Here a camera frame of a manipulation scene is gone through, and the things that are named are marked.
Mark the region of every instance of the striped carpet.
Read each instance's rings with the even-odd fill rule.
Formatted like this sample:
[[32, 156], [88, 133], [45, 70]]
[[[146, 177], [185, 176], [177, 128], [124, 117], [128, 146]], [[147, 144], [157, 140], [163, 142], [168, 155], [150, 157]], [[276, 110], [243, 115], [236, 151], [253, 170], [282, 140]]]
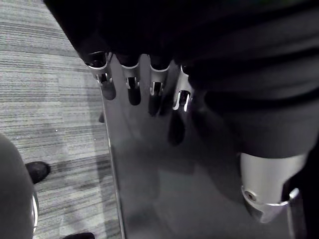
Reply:
[[35, 239], [120, 229], [99, 88], [39, 1], [0, 1], [0, 133], [24, 161], [45, 161]]

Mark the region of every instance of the shoe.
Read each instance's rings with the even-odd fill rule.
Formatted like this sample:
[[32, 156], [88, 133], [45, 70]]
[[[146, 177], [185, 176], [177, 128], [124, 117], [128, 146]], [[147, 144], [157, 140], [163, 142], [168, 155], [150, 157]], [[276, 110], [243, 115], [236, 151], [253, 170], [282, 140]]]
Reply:
[[34, 184], [45, 179], [51, 171], [51, 168], [47, 163], [40, 161], [27, 163], [25, 166]]
[[95, 239], [95, 237], [92, 233], [79, 233], [66, 236], [63, 239]]

